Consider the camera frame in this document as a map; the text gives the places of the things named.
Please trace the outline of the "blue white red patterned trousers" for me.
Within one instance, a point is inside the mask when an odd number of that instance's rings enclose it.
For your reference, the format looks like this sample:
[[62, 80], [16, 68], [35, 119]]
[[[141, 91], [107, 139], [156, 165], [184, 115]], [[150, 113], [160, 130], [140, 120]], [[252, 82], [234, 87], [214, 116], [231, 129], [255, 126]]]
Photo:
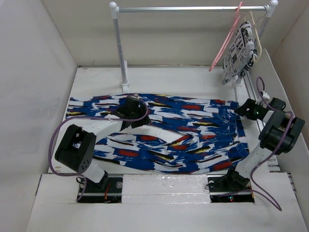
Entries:
[[96, 143], [94, 158], [169, 174], [205, 174], [237, 165], [249, 147], [235, 101], [141, 94], [150, 123]]

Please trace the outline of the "pink plastic hanger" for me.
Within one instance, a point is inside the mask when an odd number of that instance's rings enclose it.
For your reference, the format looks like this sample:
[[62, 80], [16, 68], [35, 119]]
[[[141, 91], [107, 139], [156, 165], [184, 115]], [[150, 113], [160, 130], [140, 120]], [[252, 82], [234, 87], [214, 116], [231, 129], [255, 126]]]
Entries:
[[236, 26], [239, 22], [239, 19], [240, 19], [240, 8], [241, 6], [243, 5], [243, 2], [241, 1], [236, 9], [236, 14], [235, 14], [235, 17], [234, 17], [234, 21], [233, 21], [233, 24], [231, 25], [231, 28], [219, 50], [219, 52], [217, 53], [216, 57], [214, 58], [210, 68], [209, 68], [209, 72], [212, 71], [212, 69], [216, 66], [216, 64], [218, 63], [218, 61], [220, 60], [221, 56], [223, 55], [225, 49], [227, 48], [232, 36], [233, 36], [233, 33], [235, 32], [235, 29], [236, 29]]

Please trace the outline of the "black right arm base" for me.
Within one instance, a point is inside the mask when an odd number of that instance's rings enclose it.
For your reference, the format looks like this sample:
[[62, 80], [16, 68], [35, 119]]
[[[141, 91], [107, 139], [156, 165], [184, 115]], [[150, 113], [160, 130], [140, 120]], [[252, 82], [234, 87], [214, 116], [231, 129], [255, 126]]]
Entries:
[[208, 174], [205, 190], [211, 203], [254, 203], [250, 180], [239, 175], [234, 168], [226, 174]]

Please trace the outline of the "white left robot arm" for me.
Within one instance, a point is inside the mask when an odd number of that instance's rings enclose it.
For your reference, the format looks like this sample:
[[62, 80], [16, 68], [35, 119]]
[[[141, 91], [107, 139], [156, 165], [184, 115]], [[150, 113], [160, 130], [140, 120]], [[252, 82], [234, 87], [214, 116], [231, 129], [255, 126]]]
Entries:
[[96, 191], [107, 187], [108, 174], [97, 164], [92, 164], [95, 144], [103, 138], [132, 127], [150, 123], [147, 104], [138, 95], [129, 95], [123, 105], [105, 117], [74, 116], [90, 120], [84, 126], [69, 125], [56, 148], [55, 160], [91, 181]]

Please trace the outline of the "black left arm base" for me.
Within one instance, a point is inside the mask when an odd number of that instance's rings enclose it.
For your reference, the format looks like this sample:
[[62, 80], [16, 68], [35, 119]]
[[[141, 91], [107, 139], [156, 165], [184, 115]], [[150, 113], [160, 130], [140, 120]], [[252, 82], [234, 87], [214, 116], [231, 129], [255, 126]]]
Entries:
[[106, 174], [104, 179], [99, 183], [77, 177], [79, 184], [77, 193], [78, 203], [121, 203], [122, 201], [122, 174]]

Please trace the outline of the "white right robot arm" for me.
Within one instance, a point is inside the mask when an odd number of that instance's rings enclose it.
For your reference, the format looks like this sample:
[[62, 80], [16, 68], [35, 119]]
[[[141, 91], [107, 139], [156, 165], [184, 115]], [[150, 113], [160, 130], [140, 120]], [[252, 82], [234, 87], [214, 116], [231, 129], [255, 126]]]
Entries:
[[298, 140], [305, 125], [305, 121], [289, 115], [285, 109], [285, 102], [273, 98], [266, 107], [257, 101], [247, 101], [236, 109], [236, 113], [250, 120], [261, 120], [265, 123], [256, 148], [236, 167], [228, 170], [223, 178], [224, 187], [235, 190], [239, 186], [248, 184], [251, 173], [273, 155], [288, 153]]

